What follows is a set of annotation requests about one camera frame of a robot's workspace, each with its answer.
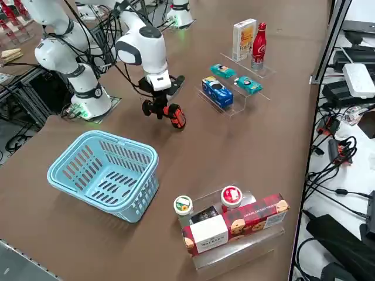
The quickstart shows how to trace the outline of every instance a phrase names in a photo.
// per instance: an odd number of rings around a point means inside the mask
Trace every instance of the red bottle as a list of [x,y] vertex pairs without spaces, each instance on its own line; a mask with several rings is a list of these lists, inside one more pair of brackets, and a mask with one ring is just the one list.
[[263,68],[263,60],[265,55],[265,45],[267,40],[265,38],[265,27],[267,25],[261,22],[258,26],[258,33],[253,43],[253,57],[251,59],[251,68],[254,70],[261,70]]

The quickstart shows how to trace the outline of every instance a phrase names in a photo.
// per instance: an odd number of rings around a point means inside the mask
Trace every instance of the black power adapter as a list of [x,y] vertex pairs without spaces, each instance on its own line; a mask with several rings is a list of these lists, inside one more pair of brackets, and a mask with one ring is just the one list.
[[375,240],[375,191],[370,193],[371,198],[367,205],[367,215],[369,218],[366,220],[367,231],[366,237]]

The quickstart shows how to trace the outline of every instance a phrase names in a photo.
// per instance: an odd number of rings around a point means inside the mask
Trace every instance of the white box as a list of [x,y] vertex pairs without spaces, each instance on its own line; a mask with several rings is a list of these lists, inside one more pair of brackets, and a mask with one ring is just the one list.
[[255,19],[247,19],[233,26],[233,60],[240,61],[247,58],[253,47],[256,28]]
[[343,73],[353,97],[373,98],[375,96],[374,82],[364,64],[347,63],[344,65]]

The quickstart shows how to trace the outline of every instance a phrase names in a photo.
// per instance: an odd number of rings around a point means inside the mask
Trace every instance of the cookie box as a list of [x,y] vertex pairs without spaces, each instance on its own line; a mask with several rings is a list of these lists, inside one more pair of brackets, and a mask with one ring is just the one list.
[[253,232],[279,224],[289,210],[280,194],[217,215],[184,227],[187,251],[196,256],[226,243],[234,242]]
[[202,80],[202,90],[221,108],[228,107],[233,103],[233,94],[213,76]]

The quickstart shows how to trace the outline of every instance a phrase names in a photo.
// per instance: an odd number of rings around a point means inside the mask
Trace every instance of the brown table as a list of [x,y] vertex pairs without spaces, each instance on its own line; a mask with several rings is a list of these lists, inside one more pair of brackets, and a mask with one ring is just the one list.
[[[282,193],[291,205],[276,251],[216,280],[285,280],[288,276],[317,89],[309,75],[324,37],[327,1],[194,0],[197,22],[166,31],[169,70],[186,82],[176,102],[187,127],[145,117],[141,101],[116,69],[101,78],[119,106],[100,125],[57,116],[0,169],[0,237],[65,280],[195,280],[173,213],[176,196],[193,198],[237,182],[256,198]],[[255,95],[230,125],[197,96],[194,86],[231,45],[233,24],[268,23],[266,100]],[[132,68],[134,81],[140,68]],[[152,145],[160,188],[142,220],[128,224],[52,188],[49,166],[81,133],[101,129]]]

